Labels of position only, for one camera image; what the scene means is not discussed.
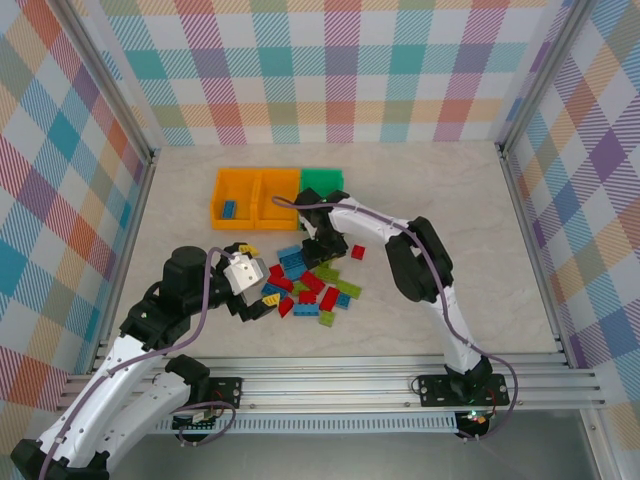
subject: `pile of lego bricks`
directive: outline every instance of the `pile of lego bricks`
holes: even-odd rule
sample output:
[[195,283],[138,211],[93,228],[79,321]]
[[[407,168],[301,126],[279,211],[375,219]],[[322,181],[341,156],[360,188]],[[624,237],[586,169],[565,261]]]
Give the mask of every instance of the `pile of lego bricks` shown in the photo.
[[[365,249],[355,245],[351,257],[362,260]],[[278,251],[280,263],[269,269],[271,276],[262,289],[265,297],[279,296],[278,311],[284,318],[291,310],[294,316],[318,317],[318,323],[331,327],[336,314],[334,307],[347,310],[351,299],[360,298],[362,289],[340,279],[340,271],[325,262],[307,270],[299,246]]]

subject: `lego brick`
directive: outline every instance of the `lego brick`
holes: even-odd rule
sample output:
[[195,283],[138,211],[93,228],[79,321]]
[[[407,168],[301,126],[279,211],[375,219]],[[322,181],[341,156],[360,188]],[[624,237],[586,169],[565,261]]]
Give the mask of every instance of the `lego brick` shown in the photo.
[[291,255],[287,255],[286,257],[282,257],[280,259],[280,263],[285,270],[289,270],[290,268],[299,267],[300,265],[304,265],[304,259],[302,258],[302,254],[292,253]]
[[253,245],[249,245],[248,243],[245,243],[244,245],[240,245],[238,247],[238,251],[240,253],[250,253],[254,257],[257,257],[258,255],[260,255],[260,250],[258,250]]
[[287,292],[291,292],[293,290],[293,282],[286,277],[274,277],[272,275],[269,277],[269,280],[267,280],[267,283],[278,288],[284,288]]
[[318,267],[313,273],[316,277],[326,283],[336,283],[340,280],[340,271],[334,270],[333,268]]
[[227,200],[224,202],[222,209],[222,218],[225,220],[233,220],[236,215],[236,202],[233,200]]
[[318,323],[320,325],[324,325],[325,327],[333,326],[333,321],[336,319],[336,314],[331,312],[322,312],[320,314],[320,318],[318,319]]
[[313,188],[323,198],[335,190],[342,190],[344,188],[342,170],[303,168],[300,173],[300,191],[306,188]]
[[300,303],[316,303],[316,294],[313,292],[300,292],[300,298],[298,302]]
[[297,267],[288,268],[285,270],[285,276],[292,281],[300,280],[300,277],[307,271],[305,265],[298,265]]
[[279,263],[274,265],[273,267],[269,267],[269,272],[271,273],[272,277],[284,277],[284,269]]
[[273,295],[262,297],[262,303],[264,303],[267,307],[277,306],[280,303],[280,294],[274,293]]
[[333,310],[334,305],[338,301],[338,295],[340,295],[340,290],[329,287],[327,293],[325,293],[322,298],[322,302],[320,302],[320,310],[324,310],[325,312]]
[[296,303],[293,306],[293,314],[296,317],[317,317],[320,315],[320,309],[317,303],[311,305]]
[[351,249],[351,258],[355,258],[356,260],[362,260],[364,257],[364,251],[366,248],[361,247],[360,245],[354,245]]
[[304,283],[315,294],[319,294],[324,290],[324,282],[316,277],[313,273],[307,271],[300,277],[300,281]]
[[280,302],[280,305],[278,305],[278,312],[280,313],[280,317],[284,318],[287,315],[287,313],[291,311],[292,308],[293,308],[293,299],[291,297],[285,298],[283,301]]
[[356,300],[360,298],[360,294],[362,293],[362,288],[354,285],[353,283],[345,282],[344,280],[338,280],[336,288]]
[[309,292],[309,287],[307,287],[304,283],[297,281],[293,282],[293,295],[300,295],[302,292]]
[[289,255],[294,255],[296,253],[300,253],[302,249],[300,245],[293,245],[291,247],[283,248],[282,250],[278,250],[278,260],[282,260],[284,257],[288,257]]
[[340,292],[340,295],[338,295],[338,300],[336,301],[336,307],[342,308],[343,310],[348,310],[350,302],[351,297],[346,293]]
[[266,297],[268,295],[273,295],[275,293],[280,294],[280,301],[284,300],[285,298],[287,298],[287,295],[289,295],[289,292],[287,292],[284,288],[279,288],[269,283],[265,283],[264,287],[262,287],[263,297]]

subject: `red lego brick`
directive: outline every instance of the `red lego brick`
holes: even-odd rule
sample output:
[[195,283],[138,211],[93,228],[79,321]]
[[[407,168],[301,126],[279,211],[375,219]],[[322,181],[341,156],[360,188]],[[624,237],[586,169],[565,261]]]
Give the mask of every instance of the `red lego brick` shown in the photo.
[[279,263],[269,269],[272,277],[284,277],[284,268]]
[[275,285],[276,287],[280,287],[285,289],[287,292],[291,293],[293,291],[293,282],[285,277],[274,277],[271,275],[267,283],[271,285]]
[[300,303],[316,303],[316,294],[313,292],[300,292]]
[[340,290],[329,287],[327,293],[324,294],[322,302],[320,302],[320,310],[324,310],[325,312],[333,310],[333,306],[338,301],[338,295],[340,295]]
[[353,248],[351,249],[351,258],[362,260],[362,257],[364,257],[365,250],[366,249],[364,247],[361,247],[360,245],[354,245]]
[[278,312],[280,312],[280,317],[284,318],[292,308],[293,299],[291,297],[287,297],[284,300],[280,301],[280,305],[278,305]]
[[309,271],[302,274],[300,281],[309,287],[316,295],[324,289],[324,282]]

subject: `orange tray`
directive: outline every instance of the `orange tray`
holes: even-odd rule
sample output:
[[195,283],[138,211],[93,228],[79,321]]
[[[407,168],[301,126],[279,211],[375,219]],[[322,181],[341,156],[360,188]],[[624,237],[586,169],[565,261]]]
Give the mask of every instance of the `orange tray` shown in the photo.
[[[278,207],[271,197],[295,200],[300,170],[295,168],[221,168],[209,210],[216,230],[297,230],[298,213]],[[223,219],[224,202],[236,202],[235,217]]]

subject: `wire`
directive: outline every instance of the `wire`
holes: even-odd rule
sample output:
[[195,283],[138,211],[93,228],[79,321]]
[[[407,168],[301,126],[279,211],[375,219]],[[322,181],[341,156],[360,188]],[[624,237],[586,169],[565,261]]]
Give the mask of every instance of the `wire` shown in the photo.
[[[213,247],[207,253],[207,260],[205,262],[205,267],[204,267],[205,272],[211,271],[213,254],[216,252],[229,259],[233,258],[232,254],[225,252],[223,249],[219,247]],[[196,340],[196,338],[198,338],[198,336],[204,329],[204,323],[207,319],[207,310],[209,309],[209,285],[210,284],[211,284],[211,275],[205,275],[204,282],[203,282],[203,291],[202,291],[202,310],[200,311],[200,321],[198,322],[198,327],[196,328],[195,332],[193,332],[193,335],[191,335],[185,341],[177,345],[166,347],[160,350],[153,350],[149,353],[145,353],[138,357],[126,360],[125,362],[122,362],[116,365],[115,367],[107,370],[105,372],[106,375],[103,375],[100,377],[94,377],[95,381],[89,386],[85,394],[78,399],[78,403],[73,408],[73,410],[69,412],[64,424],[60,428],[60,431],[55,436],[54,441],[51,444],[51,448],[47,452],[47,456],[45,457],[44,462],[42,463],[42,468],[40,469],[38,480],[45,480],[45,477],[47,476],[47,470],[49,470],[49,465],[51,464],[51,461],[53,460],[53,456],[55,455],[56,450],[58,449],[58,445],[60,445],[64,441],[65,433],[67,433],[71,429],[71,424],[73,423],[75,418],[78,416],[78,414],[82,410],[82,407],[84,407],[87,401],[91,398],[91,396],[95,393],[95,391],[100,387],[100,385],[102,385],[107,380],[107,378],[113,377],[113,375],[115,375],[120,370],[130,367],[135,363],[142,362],[144,360],[148,360],[150,358],[157,357],[159,355],[166,355],[167,353],[175,352],[176,350],[180,350],[181,348],[191,345]]]
[[[377,212],[374,212],[372,210],[369,210],[367,208],[363,208],[362,206],[357,206],[356,207],[355,205],[350,205],[350,204],[329,203],[329,202],[316,203],[314,205],[295,205],[292,201],[290,201],[290,200],[288,200],[288,199],[286,199],[284,197],[277,196],[277,195],[271,197],[271,201],[275,205],[277,205],[279,207],[293,208],[295,210],[315,210],[315,209],[318,209],[318,208],[327,208],[327,207],[345,209],[345,210],[353,210],[353,211],[357,210],[358,212],[361,212],[364,215],[367,215],[367,216],[369,216],[371,218],[374,218],[374,219],[378,220],[379,222],[384,223],[386,225],[389,225],[389,226],[391,226],[393,228],[397,228],[398,230],[400,230],[403,233],[405,233],[413,241],[413,243],[418,247],[418,249],[420,250],[420,253],[422,253],[422,256],[424,257],[425,261],[427,262],[427,266],[429,267],[429,270],[431,271],[431,275],[433,276],[433,279],[436,282],[436,287],[438,289],[438,294],[440,295],[440,298],[442,300],[441,301],[441,303],[442,303],[442,316],[444,318],[445,324],[447,325],[447,328],[451,332],[451,335],[453,335],[456,339],[458,339],[460,342],[462,342],[463,345],[469,347],[474,352],[479,353],[480,355],[484,355],[485,357],[487,357],[487,358],[489,358],[491,360],[494,360],[496,362],[499,362],[502,365],[504,365],[509,370],[509,373],[513,377],[513,397],[511,399],[511,403],[509,404],[509,408],[507,409],[507,413],[504,416],[504,420],[502,422],[500,422],[500,424],[498,424],[492,431],[486,433],[483,436],[483,439],[487,439],[487,438],[495,435],[501,429],[504,428],[504,426],[511,419],[511,416],[513,415],[513,410],[515,409],[516,402],[518,400],[519,385],[518,385],[518,376],[516,375],[516,371],[515,371],[515,369],[513,368],[513,366],[509,362],[507,362],[506,360],[502,359],[501,357],[498,357],[497,355],[494,355],[492,353],[488,353],[488,352],[484,351],[483,349],[481,349],[480,347],[478,347],[477,345],[475,345],[474,343],[470,342],[469,340],[464,338],[462,335],[460,335],[456,331],[456,329],[453,327],[453,324],[451,323],[451,320],[449,319],[449,306],[447,305],[446,295],[445,295],[445,292],[444,292],[444,286],[442,285],[442,280],[440,279],[440,275],[438,275],[438,270],[436,269],[436,266],[433,263],[433,260],[431,259],[431,256],[427,252],[426,247],[422,244],[422,242],[420,241],[420,239],[418,238],[418,236],[414,232],[409,230],[404,225],[400,225],[399,223],[394,222],[393,219],[389,219],[389,218],[385,217],[384,215],[381,215],[381,214],[379,214]],[[470,435],[465,434],[464,432],[461,432],[461,433],[463,435],[467,436],[470,439],[474,439],[476,441],[479,440],[479,437],[472,437]]]
[[183,412],[185,410],[193,410],[194,408],[204,408],[204,407],[221,407],[223,409],[228,408],[231,410],[231,420],[229,420],[229,423],[227,423],[222,430],[220,430],[219,432],[213,433],[211,435],[208,435],[200,442],[189,442],[185,440],[184,437],[182,436],[182,432],[187,427],[186,426],[181,427],[180,431],[178,432],[178,439],[180,440],[180,442],[182,442],[183,447],[185,445],[189,445],[190,447],[199,447],[200,445],[206,445],[207,443],[211,443],[214,440],[217,440],[218,438],[220,438],[225,433],[227,433],[227,431],[233,426],[234,422],[236,421],[236,407],[234,407],[233,405],[227,402],[216,401],[216,402],[195,403],[193,405],[186,405],[184,407],[180,407],[174,410],[173,413]]
[[416,391],[416,388],[413,386],[414,383],[416,383],[416,380],[418,380],[418,377],[414,378],[413,380],[411,380],[411,384],[409,385],[409,388],[411,389],[411,391],[413,393],[415,393],[416,395],[420,396],[420,393],[418,393]]
[[493,390],[491,390],[490,388],[487,388],[487,392],[489,392],[489,395],[491,395],[491,401],[493,402],[493,410],[491,411],[491,416],[495,417],[496,416],[496,406],[498,405],[498,401],[496,400],[496,394],[493,393]]

